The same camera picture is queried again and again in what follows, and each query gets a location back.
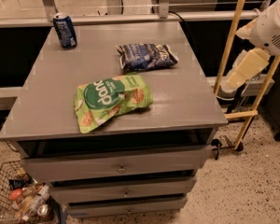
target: snack package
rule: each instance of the snack package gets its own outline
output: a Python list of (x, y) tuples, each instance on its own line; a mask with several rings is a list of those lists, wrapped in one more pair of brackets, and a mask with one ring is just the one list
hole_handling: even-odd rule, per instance
[(147, 107), (152, 102), (143, 78), (130, 73), (78, 86), (74, 106), (80, 131), (89, 133), (114, 116)]
[(129, 44), (117, 46), (120, 65), (125, 70), (152, 70), (167, 68), (178, 62), (178, 58), (167, 45)]

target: wooden easel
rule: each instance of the wooden easel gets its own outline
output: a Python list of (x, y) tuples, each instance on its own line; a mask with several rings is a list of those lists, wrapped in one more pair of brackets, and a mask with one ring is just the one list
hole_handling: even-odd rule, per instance
[[(226, 46), (224, 49), (224, 53), (222, 56), (221, 64), (220, 64), (220, 67), (218, 70), (217, 79), (216, 79), (216, 83), (215, 83), (215, 87), (214, 87), (215, 96), (217, 96), (219, 86), (220, 86), (222, 78), (223, 78), (223, 74), (224, 74), (224, 71), (226, 68), (227, 60), (228, 60), (230, 52), (231, 52), (231, 46), (233, 43), (233, 39), (235, 37), (235, 33), (236, 33), (236, 30), (238, 27), (241, 13), (243, 11), (244, 4), (245, 4), (245, 0), (238, 0), (237, 5), (236, 5), (236, 9), (235, 9), (232, 24), (231, 24), (231, 29), (230, 29), (230, 32), (229, 32), (229, 35), (227, 38)], [(244, 136), (252, 122), (252, 118), (258, 114), (259, 103), (260, 103), (264, 93), (266, 92), (266, 90), (270, 84), (270, 81), (273, 77), (273, 74), (274, 74), (275, 70), (277, 69), (279, 63), (280, 63), (280, 55), (275, 56), (273, 63), (271, 65), (271, 68), (262, 83), (262, 86), (259, 90), (259, 93), (258, 93), (254, 103), (252, 104), (250, 111), (225, 114), (226, 119), (243, 118), (245, 120), (245, 122), (242, 126), (242, 129), (239, 132), (239, 134), (236, 138), (236, 141), (234, 143), (234, 146), (233, 146), (234, 149), (237, 151), (242, 151), (244, 148), (241, 141), (244, 138)]]

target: gray tabletop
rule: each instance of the gray tabletop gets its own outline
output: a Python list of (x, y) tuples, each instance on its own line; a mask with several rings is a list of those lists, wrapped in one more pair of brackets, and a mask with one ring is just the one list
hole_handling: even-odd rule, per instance
[[(0, 140), (140, 133), (223, 126), (227, 120), (178, 22), (76, 26), (78, 45), (63, 49), (52, 28), (0, 132)], [(170, 69), (141, 72), (154, 103), (82, 134), (74, 111), (77, 86), (123, 74), (116, 45), (169, 45)]]

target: basket filled with snacks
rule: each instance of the basket filled with snacks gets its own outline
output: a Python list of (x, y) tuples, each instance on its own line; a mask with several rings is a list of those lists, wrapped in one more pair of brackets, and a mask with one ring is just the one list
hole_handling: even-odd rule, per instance
[(49, 196), (49, 186), (28, 176), (19, 161), (2, 164), (0, 224), (55, 223), (55, 204)]

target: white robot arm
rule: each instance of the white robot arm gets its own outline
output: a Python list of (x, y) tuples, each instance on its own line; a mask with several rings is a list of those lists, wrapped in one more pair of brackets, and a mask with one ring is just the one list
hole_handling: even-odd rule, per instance
[(271, 56), (280, 55), (280, 0), (259, 14), (236, 35), (248, 39), (255, 47), (243, 50), (235, 60), (232, 70), (222, 79), (218, 97), (232, 98), (237, 89), (260, 73)]

